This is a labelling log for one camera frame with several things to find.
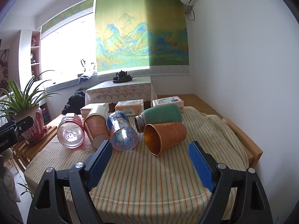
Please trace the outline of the orange cup with gold rim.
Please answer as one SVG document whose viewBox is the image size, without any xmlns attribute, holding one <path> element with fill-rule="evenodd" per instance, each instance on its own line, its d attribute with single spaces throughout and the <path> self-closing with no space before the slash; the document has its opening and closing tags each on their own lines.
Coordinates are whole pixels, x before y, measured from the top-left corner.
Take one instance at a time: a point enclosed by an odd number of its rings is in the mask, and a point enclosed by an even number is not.
<svg viewBox="0 0 299 224">
<path fill-rule="evenodd" d="M 151 154 L 158 156 L 187 137 L 186 128 L 181 122 L 147 124 L 143 131 L 144 141 Z"/>
</svg>

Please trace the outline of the wooden slatted plant stand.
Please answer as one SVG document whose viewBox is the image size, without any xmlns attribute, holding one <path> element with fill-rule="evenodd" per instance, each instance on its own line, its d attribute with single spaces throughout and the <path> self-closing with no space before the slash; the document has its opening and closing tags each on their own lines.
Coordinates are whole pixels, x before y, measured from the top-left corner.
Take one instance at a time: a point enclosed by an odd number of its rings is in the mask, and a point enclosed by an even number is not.
<svg viewBox="0 0 299 224">
<path fill-rule="evenodd" d="M 30 161 L 57 135 L 57 126 L 47 126 L 46 136 L 35 144 L 29 144 L 26 140 L 21 140 L 12 147 L 13 159 L 24 172 Z"/>
</svg>

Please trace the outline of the potted spider plant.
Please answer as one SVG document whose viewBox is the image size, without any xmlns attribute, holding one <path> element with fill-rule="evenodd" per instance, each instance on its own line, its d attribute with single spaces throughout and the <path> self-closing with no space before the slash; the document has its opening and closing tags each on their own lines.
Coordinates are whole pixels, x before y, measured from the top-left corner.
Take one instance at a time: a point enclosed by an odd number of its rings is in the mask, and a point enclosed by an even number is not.
<svg viewBox="0 0 299 224">
<path fill-rule="evenodd" d="M 8 89 L 1 88 L 1 92 L 6 96 L 1 99 L 1 117 L 11 117 L 15 121 L 25 119 L 30 116 L 33 125 L 21 133 L 21 136 L 28 144 L 36 144 L 46 136 L 43 113 L 40 102 L 55 93 L 49 93 L 44 87 L 44 83 L 49 80 L 37 81 L 37 76 L 32 76 L 22 90 L 13 79 L 4 78 Z"/>
</svg>

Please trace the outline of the blue orange soda bottle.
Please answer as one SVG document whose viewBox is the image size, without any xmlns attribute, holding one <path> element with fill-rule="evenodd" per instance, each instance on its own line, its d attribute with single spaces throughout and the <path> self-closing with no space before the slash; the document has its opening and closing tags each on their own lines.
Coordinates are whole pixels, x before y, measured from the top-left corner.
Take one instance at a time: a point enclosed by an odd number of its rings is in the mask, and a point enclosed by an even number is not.
<svg viewBox="0 0 299 224">
<path fill-rule="evenodd" d="M 115 150 L 128 151 L 137 145 L 138 134 L 122 111 L 109 114 L 107 126 L 110 132 L 110 142 Z"/>
</svg>

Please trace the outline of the orange paper tube canister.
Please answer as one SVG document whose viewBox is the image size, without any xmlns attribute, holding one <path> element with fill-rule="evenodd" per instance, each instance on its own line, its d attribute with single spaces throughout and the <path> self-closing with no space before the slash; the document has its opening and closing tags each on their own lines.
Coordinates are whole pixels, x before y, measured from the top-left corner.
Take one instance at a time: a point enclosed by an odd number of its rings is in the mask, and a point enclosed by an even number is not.
<svg viewBox="0 0 299 224">
<path fill-rule="evenodd" d="M 84 130 L 92 143 L 98 149 L 103 141 L 110 140 L 107 127 L 108 110 L 105 106 L 96 105 L 84 120 Z"/>
</svg>

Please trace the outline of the clear pink plastic bottle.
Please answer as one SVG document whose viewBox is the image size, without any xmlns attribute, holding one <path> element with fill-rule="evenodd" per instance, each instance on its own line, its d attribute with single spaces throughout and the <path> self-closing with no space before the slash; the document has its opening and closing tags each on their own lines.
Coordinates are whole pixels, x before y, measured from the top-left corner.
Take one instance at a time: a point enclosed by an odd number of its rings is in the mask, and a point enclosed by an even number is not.
<svg viewBox="0 0 299 224">
<path fill-rule="evenodd" d="M 85 132 L 81 118 L 75 113 L 64 115 L 58 126 L 57 138 L 64 147 L 69 149 L 82 145 Z"/>
</svg>

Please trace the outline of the striped yellow tablecloth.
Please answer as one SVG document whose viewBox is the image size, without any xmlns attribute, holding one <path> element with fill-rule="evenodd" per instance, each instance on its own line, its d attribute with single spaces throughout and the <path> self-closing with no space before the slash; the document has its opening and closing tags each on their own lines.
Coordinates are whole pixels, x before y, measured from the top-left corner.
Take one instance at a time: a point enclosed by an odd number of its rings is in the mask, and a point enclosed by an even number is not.
<svg viewBox="0 0 299 224">
<path fill-rule="evenodd" d="M 197 141 L 231 169 L 246 170 L 247 154 L 233 131 L 216 115 L 185 107 L 186 139 L 154 156 L 139 135 L 137 146 L 114 151 L 90 196 L 106 223 L 196 223 L 211 196 L 189 158 Z"/>
</svg>

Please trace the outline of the black bag on floor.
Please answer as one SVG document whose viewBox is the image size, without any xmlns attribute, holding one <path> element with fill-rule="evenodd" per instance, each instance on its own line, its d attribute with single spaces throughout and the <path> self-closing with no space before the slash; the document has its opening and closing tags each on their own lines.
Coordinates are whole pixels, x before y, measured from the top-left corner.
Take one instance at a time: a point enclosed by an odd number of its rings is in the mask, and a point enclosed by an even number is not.
<svg viewBox="0 0 299 224">
<path fill-rule="evenodd" d="M 81 108 L 85 106 L 85 92 L 77 91 L 74 95 L 72 95 L 67 104 L 64 106 L 61 114 L 66 115 L 67 113 L 75 113 L 79 115 L 81 113 Z"/>
</svg>

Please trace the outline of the orange white box middle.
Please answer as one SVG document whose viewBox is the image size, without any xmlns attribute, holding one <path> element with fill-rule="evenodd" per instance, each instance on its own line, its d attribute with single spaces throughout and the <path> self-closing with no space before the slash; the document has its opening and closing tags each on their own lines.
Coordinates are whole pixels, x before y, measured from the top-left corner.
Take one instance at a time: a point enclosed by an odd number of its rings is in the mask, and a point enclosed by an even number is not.
<svg viewBox="0 0 299 224">
<path fill-rule="evenodd" d="M 120 101 L 115 110 L 122 111 L 127 116 L 137 116 L 144 111 L 143 99 Z"/>
</svg>

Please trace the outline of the orange white box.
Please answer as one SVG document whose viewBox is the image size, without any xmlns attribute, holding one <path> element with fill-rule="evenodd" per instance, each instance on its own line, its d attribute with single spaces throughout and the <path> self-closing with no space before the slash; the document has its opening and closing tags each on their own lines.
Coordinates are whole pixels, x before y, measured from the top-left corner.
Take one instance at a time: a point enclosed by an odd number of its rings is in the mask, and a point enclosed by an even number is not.
<svg viewBox="0 0 299 224">
<path fill-rule="evenodd" d="M 122 111 L 127 116 L 137 116 L 144 111 L 143 99 L 120 101 L 115 110 Z"/>
<path fill-rule="evenodd" d="M 181 112 L 184 112 L 184 101 L 178 96 L 166 97 L 152 101 L 153 107 L 164 106 L 169 104 L 176 105 L 177 107 L 179 107 Z"/>
</svg>

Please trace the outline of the green thermos flask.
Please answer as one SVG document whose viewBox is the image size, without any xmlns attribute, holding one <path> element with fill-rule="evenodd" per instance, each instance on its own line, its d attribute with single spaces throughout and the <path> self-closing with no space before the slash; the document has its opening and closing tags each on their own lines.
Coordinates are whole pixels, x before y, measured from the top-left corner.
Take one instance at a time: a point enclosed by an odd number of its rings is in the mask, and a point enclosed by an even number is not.
<svg viewBox="0 0 299 224">
<path fill-rule="evenodd" d="M 139 133 L 143 133 L 147 124 L 169 122 L 182 122 L 182 113 L 175 104 L 148 108 L 135 116 L 135 126 Z"/>
</svg>

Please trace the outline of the lace covered side table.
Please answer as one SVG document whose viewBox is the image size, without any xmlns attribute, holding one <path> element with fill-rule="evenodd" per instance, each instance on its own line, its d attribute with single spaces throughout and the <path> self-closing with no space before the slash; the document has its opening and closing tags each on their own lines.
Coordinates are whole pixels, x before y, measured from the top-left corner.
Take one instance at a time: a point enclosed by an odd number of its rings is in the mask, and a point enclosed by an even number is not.
<svg viewBox="0 0 299 224">
<path fill-rule="evenodd" d="M 150 76 L 134 77 L 126 83 L 113 83 L 111 80 L 95 85 L 86 90 L 85 104 L 109 103 L 119 101 L 139 100 L 149 101 L 157 99 Z"/>
</svg>

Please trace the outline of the orange white box right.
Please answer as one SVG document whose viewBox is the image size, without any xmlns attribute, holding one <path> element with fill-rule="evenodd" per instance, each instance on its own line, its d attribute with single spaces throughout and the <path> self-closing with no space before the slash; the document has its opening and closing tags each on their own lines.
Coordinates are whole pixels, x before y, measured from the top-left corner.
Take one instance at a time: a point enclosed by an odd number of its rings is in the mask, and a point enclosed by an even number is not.
<svg viewBox="0 0 299 224">
<path fill-rule="evenodd" d="M 179 107 L 181 112 L 184 112 L 184 101 L 178 96 L 166 97 L 152 101 L 153 107 L 164 106 L 169 104 L 176 105 L 177 107 Z"/>
</svg>

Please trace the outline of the black teapot on tray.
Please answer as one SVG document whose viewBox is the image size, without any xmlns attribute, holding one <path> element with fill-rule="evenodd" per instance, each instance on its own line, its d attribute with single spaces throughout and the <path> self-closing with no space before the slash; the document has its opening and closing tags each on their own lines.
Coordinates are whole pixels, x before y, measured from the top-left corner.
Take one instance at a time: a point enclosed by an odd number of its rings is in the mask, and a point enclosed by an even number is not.
<svg viewBox="0 0 299 224">
<path fill-rule="evenodd" d="M 127 73 L 127 71 L 120 71 L 115 74 L 115 77 L 113 77 L 112 82 L 113 83 L 126 83 L 129 81 L 132 81 L 133 77 Z"/>
</svg>

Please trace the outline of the green landscape roller blind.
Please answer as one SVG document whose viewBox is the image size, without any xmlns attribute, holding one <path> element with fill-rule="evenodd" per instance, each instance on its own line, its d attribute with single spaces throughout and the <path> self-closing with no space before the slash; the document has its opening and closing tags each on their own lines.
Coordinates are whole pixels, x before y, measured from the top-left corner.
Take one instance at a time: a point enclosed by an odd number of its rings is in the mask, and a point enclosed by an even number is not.
<svg viewBox="0 0 299 224">
<path fill-rule="evenodd" d="M 97 71 L 189 74 L 180 0 L 95 0 Z"/>
</svg>

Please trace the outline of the floral wall picture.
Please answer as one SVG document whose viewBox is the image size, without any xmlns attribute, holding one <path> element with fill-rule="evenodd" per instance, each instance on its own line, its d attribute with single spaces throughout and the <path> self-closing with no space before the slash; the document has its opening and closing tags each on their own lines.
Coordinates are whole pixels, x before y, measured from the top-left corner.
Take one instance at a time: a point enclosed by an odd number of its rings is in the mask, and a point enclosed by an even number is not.
<svg viewBox="0 0 299 224">
<path fill-rule="evenodd" d="M 1 88 L 8 90 L 8 84 L 4 78 L 8 78 L 8 56 L 9 50 L 1 50 L 0 52 L 0 80 L 1 80 Z"/>
</svg>

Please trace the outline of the white pink wall shelf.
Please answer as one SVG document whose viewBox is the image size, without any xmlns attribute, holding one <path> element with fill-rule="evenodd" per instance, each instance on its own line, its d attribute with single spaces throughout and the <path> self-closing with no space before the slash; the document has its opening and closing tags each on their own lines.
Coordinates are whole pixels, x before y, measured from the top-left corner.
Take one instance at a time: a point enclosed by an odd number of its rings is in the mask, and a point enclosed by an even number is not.
<svg viewBox="0 0 299 224">
<path fill-rule="evenodd" d="M 22 29 L 18 54 L 19 81 L 22 90 L 32 76 L 36 77 L 35 81 L 41 80 L 40 50 L 41 32 Z"/>
</svg>

